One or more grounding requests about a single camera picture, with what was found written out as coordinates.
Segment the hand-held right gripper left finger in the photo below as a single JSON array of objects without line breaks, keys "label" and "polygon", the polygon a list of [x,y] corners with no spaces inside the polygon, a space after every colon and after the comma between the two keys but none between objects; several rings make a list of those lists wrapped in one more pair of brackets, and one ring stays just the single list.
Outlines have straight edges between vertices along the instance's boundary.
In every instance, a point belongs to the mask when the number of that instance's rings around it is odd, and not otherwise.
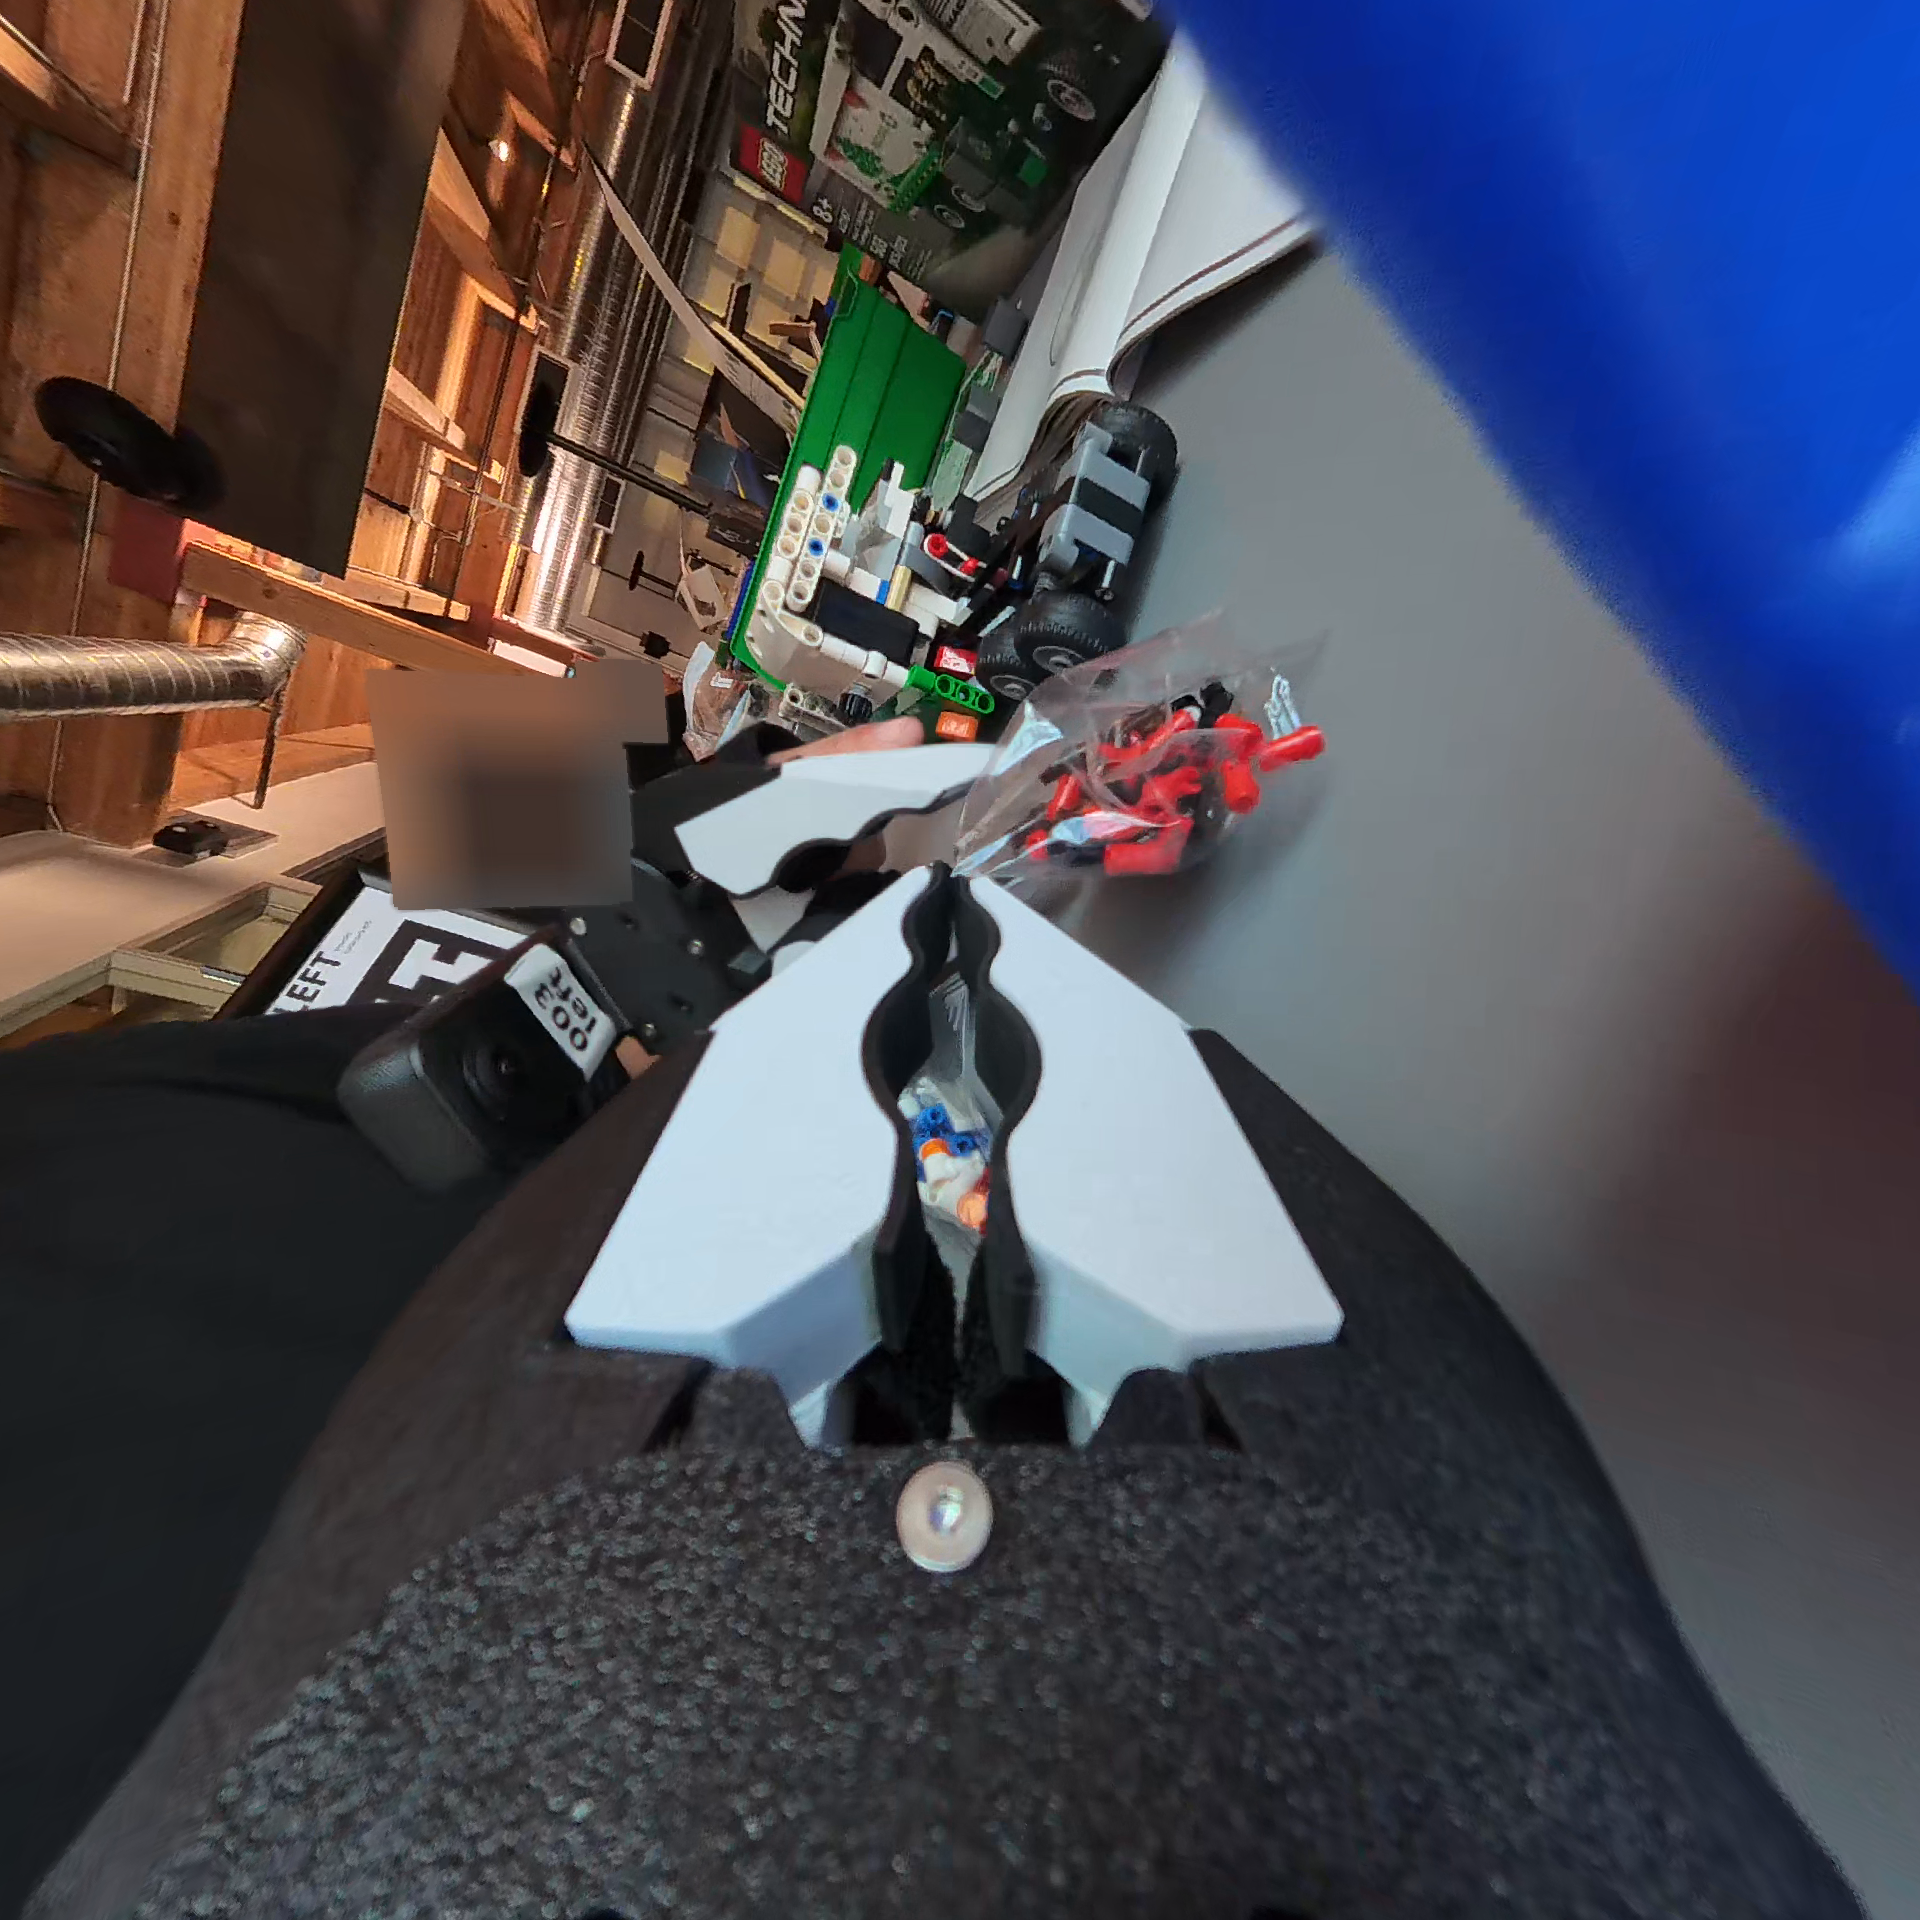
[{"label": "hand-held right gripper left finger", "polygon": [[929,1063],[953,936],[950,868],[914,868],[722,1015],[565,1331],[779,1388],[809,1444],[899,1353],[938,1261],[902,1091]]}]

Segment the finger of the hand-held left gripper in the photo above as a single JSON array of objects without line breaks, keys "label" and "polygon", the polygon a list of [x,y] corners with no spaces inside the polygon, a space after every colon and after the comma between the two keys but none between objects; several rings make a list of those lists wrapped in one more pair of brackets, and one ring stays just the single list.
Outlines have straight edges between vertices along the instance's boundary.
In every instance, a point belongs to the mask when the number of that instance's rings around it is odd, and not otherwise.
[{"label": "finger of the hand-held left gripper", "polygon": [[963,801],[995,763],[983,741],[936,741],[913,750],[802,756],[722,766],[725,797],[696,800],[672,823],[690,875],[733,899],[806,892],[831,878],[856,845],[896,820],[921,820]]},{"label": "finger of the hand-held left gripper", "polygon": [[797,961],[899,878],[899,871],[887,868],[839,871],[808,888],[768,887],[741,899],[739,924],[747,944],[739,953],[739,975],[768,979]]}]

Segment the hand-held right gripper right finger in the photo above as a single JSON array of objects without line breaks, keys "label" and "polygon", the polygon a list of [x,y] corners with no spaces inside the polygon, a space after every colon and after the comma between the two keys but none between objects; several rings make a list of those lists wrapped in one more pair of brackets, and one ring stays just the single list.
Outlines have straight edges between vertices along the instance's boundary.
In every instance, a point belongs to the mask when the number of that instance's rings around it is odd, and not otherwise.
[{"label": "hand-held right gripper right finger", "polygon": [[1127,1377],[1331,1344],[1345,1312],[1184,1020],[991,879],[957,965],[993,1107],[975,1295],[1083,1447]]}]

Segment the clear bag of blue pieces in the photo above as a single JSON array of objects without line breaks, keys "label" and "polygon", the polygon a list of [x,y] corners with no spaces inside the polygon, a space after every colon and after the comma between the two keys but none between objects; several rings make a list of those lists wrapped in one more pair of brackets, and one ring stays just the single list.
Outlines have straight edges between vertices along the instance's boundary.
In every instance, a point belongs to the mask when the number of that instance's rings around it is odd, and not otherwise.
[{"label": "clear bag of blue pieces", "polygon": [[977,1064],[975,1001],[957,968],[931,992],[929,1020],[929,1057],[907,1077],[896,1103],[929,1225],[953,1243],[978,1245],[991,1221],[1001,1108]]}]

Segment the clear bag of red pieces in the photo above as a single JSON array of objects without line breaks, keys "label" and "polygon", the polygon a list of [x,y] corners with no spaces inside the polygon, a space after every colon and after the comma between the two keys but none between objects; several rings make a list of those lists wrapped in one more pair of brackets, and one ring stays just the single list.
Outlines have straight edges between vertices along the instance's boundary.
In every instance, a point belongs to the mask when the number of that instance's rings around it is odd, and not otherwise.
[{"label": "clear bag of red pieces", "polygon": [[966,797],[953,875],[1043,894],[1208,861],[1326,752],[1303,686],[1328,639],[1208,612],[1048,678]]}]

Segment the white green lego truck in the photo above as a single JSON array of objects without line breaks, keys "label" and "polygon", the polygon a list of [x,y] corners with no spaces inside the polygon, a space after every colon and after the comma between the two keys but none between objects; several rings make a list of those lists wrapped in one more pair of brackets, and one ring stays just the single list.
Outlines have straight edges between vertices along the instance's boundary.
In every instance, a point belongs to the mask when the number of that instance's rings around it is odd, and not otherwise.
[{"label": "white green lego truck", "polygon": [[1000,524],[971,496],[907,491],[902,464],[856,511],[832,489],[850,460],[841,446],[797,487],[737,621],[735,654],[782,727],[905,718],[931,745],[975,745],[1045,680],[1125,646],[1121,589],[1179,470],[1159,414],[1099,407]]}]

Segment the white green lego panel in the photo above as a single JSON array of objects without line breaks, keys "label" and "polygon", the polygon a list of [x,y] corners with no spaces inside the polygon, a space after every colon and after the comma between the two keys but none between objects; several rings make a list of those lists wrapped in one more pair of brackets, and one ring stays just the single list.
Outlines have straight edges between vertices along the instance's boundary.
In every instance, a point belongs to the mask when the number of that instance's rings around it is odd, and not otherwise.
[{"label": "white green lego panel", "polygon": [[925,484],[936,511],[946,511],[969,491],[1001,408],[1003,374],[1007,356],[989,350],[966,374]]}]

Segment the lego truck box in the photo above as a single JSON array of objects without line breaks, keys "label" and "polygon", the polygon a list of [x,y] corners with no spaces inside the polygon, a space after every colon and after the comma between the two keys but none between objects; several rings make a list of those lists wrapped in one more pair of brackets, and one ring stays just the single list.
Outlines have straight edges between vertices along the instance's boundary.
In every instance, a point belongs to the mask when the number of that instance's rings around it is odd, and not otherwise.
[{"label": "lego truck box", "polygon": [[921,286],[1025,253],[1159,76],[1143,3],[737,4],[735,165]]}]

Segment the green plastic bin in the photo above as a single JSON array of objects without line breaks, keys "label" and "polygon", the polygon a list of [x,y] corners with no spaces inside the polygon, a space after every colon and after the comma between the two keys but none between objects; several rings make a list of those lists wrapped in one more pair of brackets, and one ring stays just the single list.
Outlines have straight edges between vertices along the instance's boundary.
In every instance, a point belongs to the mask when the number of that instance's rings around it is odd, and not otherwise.
[{"label": "green plastic bin", "polygon": [[826,494],[858,516],[882,479],[896,479],[905,496],[925,491],[967,374],[963,356],[865,269],[862,253],[841,253],[818,365],[729,625],[735,657],[771,687],[787,686],[785,663],[762,652],[753,619],[779,560],[794,494],[802,494],[802,518],[811,521]]}]

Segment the person's black shirt torso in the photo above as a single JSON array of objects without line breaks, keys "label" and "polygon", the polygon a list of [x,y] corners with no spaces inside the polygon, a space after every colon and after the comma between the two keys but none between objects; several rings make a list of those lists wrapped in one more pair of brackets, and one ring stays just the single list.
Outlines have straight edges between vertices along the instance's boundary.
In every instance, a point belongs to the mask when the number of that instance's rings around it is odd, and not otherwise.
[{"label": "person's black shirt torso", "polygon": [[410,1185],[339,1107],[408,1015],[5,1048],[5,1915],[160,1728],[347,1383],[493,1205]]}]

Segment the open instruction booklet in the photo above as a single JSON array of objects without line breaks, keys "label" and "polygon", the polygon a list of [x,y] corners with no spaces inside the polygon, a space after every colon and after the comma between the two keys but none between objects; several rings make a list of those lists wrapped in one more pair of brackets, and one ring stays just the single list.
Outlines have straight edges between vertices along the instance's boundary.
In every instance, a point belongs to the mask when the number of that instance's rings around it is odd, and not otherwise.
[{"label": "open instruction booklet", "polygon": [[1135,395],[1166,324],[1314,238],[1303,196],[1177,37],[1072,196],[967,494],[1016,494],[1089,412]]}]

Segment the black hanging panel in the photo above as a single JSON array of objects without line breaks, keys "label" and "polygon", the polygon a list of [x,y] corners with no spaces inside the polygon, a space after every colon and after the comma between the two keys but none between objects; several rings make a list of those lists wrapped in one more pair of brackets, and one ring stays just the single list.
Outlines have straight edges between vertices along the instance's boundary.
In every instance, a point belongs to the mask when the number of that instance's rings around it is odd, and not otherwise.
[{"label": "black hanging panel", "polygon": [[248,3],[181,430],[207,521],[343,574],[399,339],[462,3]]}]

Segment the blue plastic container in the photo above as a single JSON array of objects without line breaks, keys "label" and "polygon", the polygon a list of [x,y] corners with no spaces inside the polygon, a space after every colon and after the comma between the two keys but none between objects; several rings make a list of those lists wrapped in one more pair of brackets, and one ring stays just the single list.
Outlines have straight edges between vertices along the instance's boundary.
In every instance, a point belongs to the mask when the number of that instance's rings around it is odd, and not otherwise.
[{"label": "blue plastic container", "polygon": [[1919,4],[1168,12],[1915,984]]}]

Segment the large corrugated duct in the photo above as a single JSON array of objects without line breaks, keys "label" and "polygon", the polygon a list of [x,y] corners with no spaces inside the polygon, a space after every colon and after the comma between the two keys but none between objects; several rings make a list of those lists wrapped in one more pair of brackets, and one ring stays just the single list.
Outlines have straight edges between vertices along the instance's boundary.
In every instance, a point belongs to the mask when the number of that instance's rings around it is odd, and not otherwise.
[{"label": "large corrugated duct", "polygon": [[667,269],[683,263],[683,207],[703,196],[715,81],[706,54],[666,61],[654,87],[608,57],[585,87],[561,308],[520,412],[518,574],[501,609],[526,630],[565,632],[583,601],[602,501],[639,464],[642,400],[671,329],[667,301],[611,203]]}]

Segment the silver ventilation duct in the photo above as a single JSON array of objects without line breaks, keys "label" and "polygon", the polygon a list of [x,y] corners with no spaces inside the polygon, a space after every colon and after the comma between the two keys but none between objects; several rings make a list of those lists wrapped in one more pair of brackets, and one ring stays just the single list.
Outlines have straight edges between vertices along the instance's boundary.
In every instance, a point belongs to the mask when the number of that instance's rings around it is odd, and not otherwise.
[{"label": "silver ventilation duct", "polygon": [[3,636],[3,723],[273,707],[307,636],[246,612],[216,645],[83,636]]}]

